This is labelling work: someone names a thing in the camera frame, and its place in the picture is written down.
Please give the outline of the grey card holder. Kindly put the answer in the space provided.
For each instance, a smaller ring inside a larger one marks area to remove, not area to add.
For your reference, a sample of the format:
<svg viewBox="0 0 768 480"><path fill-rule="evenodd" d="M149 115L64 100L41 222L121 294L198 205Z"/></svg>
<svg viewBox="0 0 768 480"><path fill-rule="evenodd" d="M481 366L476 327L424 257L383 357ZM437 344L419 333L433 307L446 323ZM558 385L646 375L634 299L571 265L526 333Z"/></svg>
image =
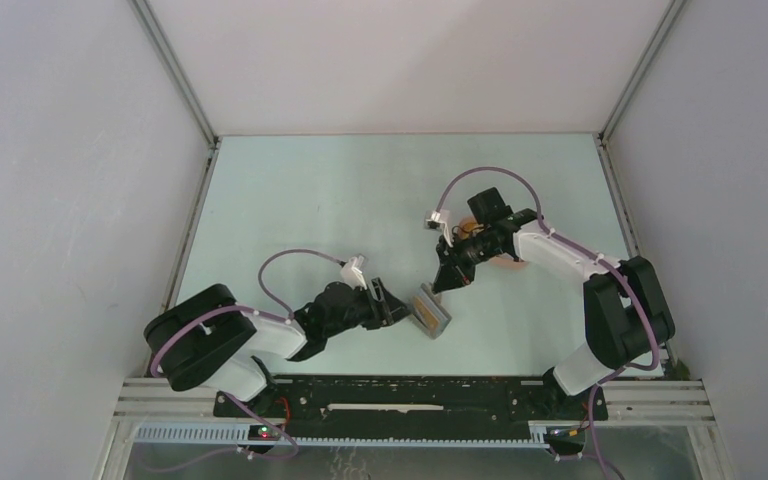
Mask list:
<svg viewBox="0 0 768 480"><path fill-rule="evenodd" d="M409 307L419 328L431 339L439 338L452 320L443 306L442 295L435 294L427 283L420 285Z"/></svg>

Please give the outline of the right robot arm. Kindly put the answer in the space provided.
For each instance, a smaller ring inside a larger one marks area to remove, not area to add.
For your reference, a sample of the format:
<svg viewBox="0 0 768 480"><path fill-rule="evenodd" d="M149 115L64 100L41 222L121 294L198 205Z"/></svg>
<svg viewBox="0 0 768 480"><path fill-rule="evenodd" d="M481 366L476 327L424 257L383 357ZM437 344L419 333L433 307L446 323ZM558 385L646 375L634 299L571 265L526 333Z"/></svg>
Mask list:
<svg viewBox="0 0 768 480"><path fill-rule="evenodd" d="M590 251L562 236L538 212L513 211L496 188L473 196L468 206L478 229L463 238L448 229L442 211L427 221L442 233L431 294L472 284L477 266L500 255L549 269L582 294L585 341L543 377L541 402L551 416L570 416L580 407L582 392L640 356L656 354L674 336L674 320L649 260Z"/></svg>

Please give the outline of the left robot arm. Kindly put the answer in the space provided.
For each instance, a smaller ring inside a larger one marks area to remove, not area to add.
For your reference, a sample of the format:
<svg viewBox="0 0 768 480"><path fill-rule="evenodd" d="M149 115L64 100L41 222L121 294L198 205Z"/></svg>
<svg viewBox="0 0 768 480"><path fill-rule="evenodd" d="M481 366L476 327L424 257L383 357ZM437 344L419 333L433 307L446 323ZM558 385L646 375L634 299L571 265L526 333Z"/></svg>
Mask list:
<svg viewBox="0 0 768 480"><path fill-rule="evenodd" d="M409 314L378 278L366 286L331 282L289 318L240 305L226 285L214 284L151 320L143 337L153 354L151 373L173 390L210 386L259 417L276 403L265 357L303 362L337 335L386 328Z"/></svg>

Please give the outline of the pink oval tray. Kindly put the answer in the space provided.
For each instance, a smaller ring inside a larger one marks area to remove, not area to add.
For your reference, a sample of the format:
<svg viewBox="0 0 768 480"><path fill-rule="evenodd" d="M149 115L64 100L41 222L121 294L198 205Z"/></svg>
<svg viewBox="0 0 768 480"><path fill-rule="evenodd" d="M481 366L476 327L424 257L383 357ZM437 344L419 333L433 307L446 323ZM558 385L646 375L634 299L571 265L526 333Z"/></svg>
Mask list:
<svg viewBox="0 0 768 480"><path fill-rule="evenodd" d="M507 268L511 270L522 270L529 265L528 262L514 258L513 256L506 253L502 253L493 257L489 260L489 263L496 267Z"/></svg>

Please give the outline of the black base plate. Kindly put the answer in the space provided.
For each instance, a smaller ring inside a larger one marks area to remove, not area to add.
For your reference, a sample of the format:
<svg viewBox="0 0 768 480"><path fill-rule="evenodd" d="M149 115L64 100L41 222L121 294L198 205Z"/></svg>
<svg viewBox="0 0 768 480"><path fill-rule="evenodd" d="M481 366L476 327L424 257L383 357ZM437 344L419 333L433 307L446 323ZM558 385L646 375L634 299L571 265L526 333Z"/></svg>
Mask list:
<svg viewBox="0 0 768 480"><path fill-rule="evenodd" d="M520 376L280 375L250 408L314 438L526 440L540 422L608 417L603 394L563 399Z"/></svg>

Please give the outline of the right corner frame post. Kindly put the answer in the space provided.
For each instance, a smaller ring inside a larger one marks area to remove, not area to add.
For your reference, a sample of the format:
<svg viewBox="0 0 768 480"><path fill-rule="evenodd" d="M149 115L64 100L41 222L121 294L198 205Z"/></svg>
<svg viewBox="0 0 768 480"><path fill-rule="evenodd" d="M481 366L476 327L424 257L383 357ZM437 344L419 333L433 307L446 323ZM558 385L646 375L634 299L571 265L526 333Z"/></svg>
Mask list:
<svg viewBox="0 0 768 480"><path fill-rule="evenodd" d="M625 112L635 98L639 87L642 85L646 75L674 30L675 25L689 4L690 1L688 0L671 0L668 2L654 32L647 41L628 81L623 87L617 102L599 132L599 138L603 144L607 144L610 141L610 138L614 135Z"/></svg>

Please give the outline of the corner frame post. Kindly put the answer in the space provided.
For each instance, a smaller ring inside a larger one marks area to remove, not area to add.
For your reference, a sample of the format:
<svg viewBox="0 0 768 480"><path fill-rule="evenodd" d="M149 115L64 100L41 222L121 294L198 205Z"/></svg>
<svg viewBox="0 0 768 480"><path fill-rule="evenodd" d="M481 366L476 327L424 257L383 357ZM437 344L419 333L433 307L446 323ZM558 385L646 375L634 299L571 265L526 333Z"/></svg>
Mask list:
<svg viewBox="0 0 768 480"><path fill-rule="evenodd" d="M647 41L628 81L623 87L617 102L599 132L599 138L603 144L607 144L610 141L610 138L614 135L625 112L635 98L639 87L642 85L646 75L674 30L675 25L689 4L690 1L688 0L671 0L668 2L654 32Z"/></svg>
<svg viewBox="0 0 768 480"><path fill-rule="evenodd" d="M184 101L192 119L195 121L205 143L209 149L215 149L219 143L219 136L215 133L154 8L147 0L130 0L129 4L144 29L149 43L156 51L160 63L167 72L175 90Z"/></svg>

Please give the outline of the aluminium frame rail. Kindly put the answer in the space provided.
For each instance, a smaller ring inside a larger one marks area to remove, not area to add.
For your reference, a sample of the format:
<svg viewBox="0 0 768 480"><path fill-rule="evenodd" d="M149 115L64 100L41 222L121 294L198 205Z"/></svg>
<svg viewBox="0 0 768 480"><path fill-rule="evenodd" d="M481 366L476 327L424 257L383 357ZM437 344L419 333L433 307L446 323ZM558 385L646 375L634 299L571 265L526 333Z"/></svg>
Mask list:
<svg viewBox="0 0 768 480"><path fill-rule="evenodd" d="M706 390L699 381L628 380L603 387L605 426L713 426ZM114 408L114 422L231 423L213 415L216 391L197 387L174 392L160 379L124 381Z"/></svg>

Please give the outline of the left corner frame post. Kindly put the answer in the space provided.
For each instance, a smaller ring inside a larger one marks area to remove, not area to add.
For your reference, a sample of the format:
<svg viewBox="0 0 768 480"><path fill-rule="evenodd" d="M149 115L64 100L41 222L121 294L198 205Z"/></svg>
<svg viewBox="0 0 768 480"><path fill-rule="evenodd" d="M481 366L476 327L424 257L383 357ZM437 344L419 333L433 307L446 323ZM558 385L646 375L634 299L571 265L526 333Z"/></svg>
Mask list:
<svg viewBox="0 0 768 480"><path fill-rule="evenodd" d="M215 149L219 143L219 136L215 133L154 8L147 0L130 0L129 4L144 29L149 43L156 51L160 63L167 72L175 90L184 101L192 119L195 121L205 143L209 149Z"/></svg>

